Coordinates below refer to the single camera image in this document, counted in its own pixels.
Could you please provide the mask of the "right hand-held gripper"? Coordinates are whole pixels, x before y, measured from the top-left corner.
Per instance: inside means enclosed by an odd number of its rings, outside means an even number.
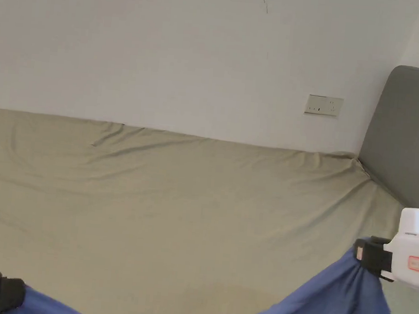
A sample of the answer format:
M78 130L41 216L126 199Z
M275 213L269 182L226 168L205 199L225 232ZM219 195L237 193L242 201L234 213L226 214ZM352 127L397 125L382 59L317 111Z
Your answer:
M353 248L356 261L371 274L419 294L419 209L401 211L398 232L392 239L357 239Z

